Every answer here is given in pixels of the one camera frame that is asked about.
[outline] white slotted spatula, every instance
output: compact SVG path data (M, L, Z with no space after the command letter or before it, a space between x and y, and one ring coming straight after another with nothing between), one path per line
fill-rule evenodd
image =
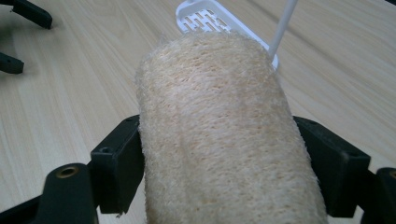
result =
M250 36L257 40L268 51L273 60L272 65L277 69L278 59L276 51L280 40L288 26L291 14L298 0L289 0L285 6L282 18L276 28L276 34L271 45L268 45L255 35L244 23L238 20L229 10L215 0L187 0L177 7L177 25L181 32L187 33L194 30L226 31L231 30L242 35Z

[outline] loofah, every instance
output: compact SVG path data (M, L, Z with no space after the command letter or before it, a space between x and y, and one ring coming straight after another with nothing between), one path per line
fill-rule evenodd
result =
M266 51L184 35L136 73L148 223L326 223L304 141Z

